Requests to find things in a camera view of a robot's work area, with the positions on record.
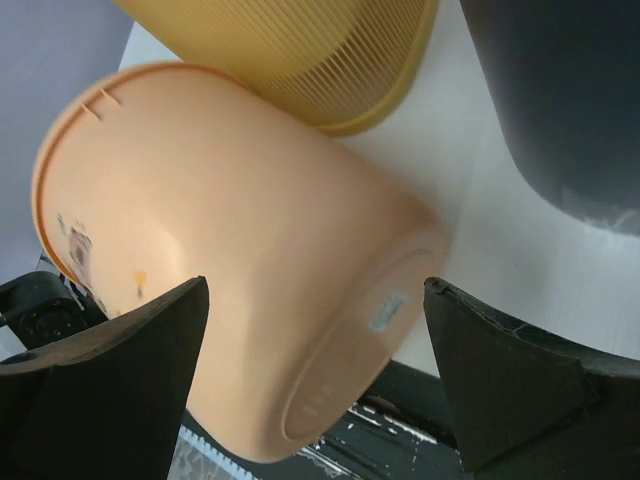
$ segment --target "yellow plastic basket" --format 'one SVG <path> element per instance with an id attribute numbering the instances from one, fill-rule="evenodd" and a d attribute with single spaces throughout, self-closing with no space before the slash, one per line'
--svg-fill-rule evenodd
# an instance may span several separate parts
<path id="1" fill-rule="evenodd" d="M 438 0 L 115 0 L 185 61 L 235 76 L 331 135 L 400 103 Z"/>

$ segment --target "peach plastic bucket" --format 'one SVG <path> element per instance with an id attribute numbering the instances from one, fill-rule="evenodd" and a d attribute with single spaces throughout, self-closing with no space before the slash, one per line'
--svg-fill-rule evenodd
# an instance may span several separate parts
<path id="1" fill-rule="evenodd" d="M 432 210 L 385 172 L 183 63 L 116 73 L 66 109 L 39 152 L 33 216 L 47 254 L 109 317 L 206 276 L 188 408 L 261 462 L 357 400 L 445 252 Z"/>

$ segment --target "label sticker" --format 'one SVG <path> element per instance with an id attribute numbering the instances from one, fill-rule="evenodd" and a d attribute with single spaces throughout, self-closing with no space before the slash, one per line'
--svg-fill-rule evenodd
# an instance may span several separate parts
<path id="1" fill-rule="evenodd" d="M 82 287 L 91 291 L 91 239 L 82 222 L 76 221 L 69 225 L 62 215 L 58 214 L 57 218 L 60 231 L 67 237 L 69 245 L 69 260 L 63 260 L 64 265 Z"/>
<path id="2" fill-rule="evenodd" d="M 135 278 L 136 286 L 138 287 L 138 300 L 142 300 L 144 298 L 144 285 L 147 283 L 147 272 L 141 270 L 137 271 L 133 274 L 133 277 Z"/>
<path id="3" fill-rule="evenodd" d="M 393 317 L 396 316 L 398 311 L 402 308 L 402 306 L 407 303 L 409 297 L 406 293 L 400 292 L 398 290 L 394 290 L 389 295 L 389 298 L 384 302 L 382 308 L 375 316 L 375 318 L 369 323 L 369 331 L 374 333 L 382 333 L 384 332 Z"/>

